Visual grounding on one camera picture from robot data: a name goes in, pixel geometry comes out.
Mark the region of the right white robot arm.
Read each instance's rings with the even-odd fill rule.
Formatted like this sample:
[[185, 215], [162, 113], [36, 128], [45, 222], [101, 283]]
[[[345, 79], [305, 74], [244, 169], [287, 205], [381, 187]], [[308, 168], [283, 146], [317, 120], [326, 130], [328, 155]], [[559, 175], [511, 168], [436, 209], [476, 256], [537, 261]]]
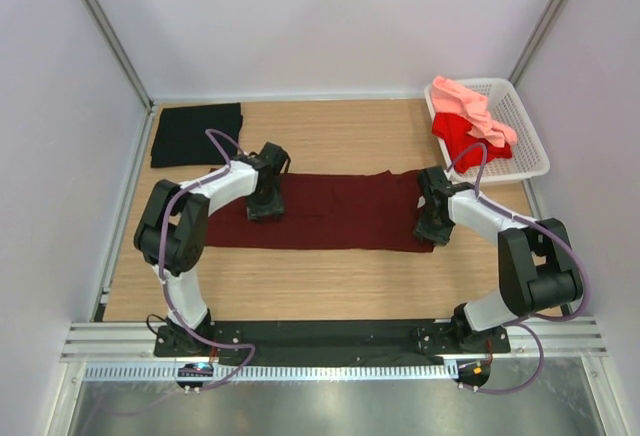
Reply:
[[454, 309], [454, 347], [478, 351], [508, 323], [587, 301], [584, 270], [561, 221], [515, 213], [470, 183], [451, 182], [439, 166], [420, 171], [417, 181], [424, 199], [414, 229], [418, 240], [445, 246], [454, 228], [465, 226], [497, 249], [498, 287]]

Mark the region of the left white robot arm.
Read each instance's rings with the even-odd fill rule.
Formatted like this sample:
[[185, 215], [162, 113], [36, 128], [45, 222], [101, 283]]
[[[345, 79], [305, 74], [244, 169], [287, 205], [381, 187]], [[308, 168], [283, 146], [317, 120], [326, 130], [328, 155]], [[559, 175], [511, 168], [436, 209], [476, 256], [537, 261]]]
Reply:
[[238, 154], [198, 179], [156, 183], [133, 239], [158, 276], [168, 307], [164, 324], [155, 330], [156, 356], [204, 356], [213, 349], [214, 322], [197, 274], [209, 217], [242, 198], [251, 222], [284, 216], [280, 177], [290, 162], [283, 148], [267, 142], [260, 152]]

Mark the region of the dark red t shirt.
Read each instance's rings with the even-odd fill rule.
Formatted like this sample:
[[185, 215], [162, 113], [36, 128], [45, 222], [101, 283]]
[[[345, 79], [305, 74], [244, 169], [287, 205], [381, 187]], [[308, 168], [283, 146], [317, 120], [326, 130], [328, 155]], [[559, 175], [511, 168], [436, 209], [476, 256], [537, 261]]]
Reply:
[[289, 173], [281, 179], [285, 213], [251, 221], [236, 200], [209, 217], [207, 247], [272, 250], [387, 250], [431, 253], [413, 234], [422, 191], [418, 172], [374, 175]]

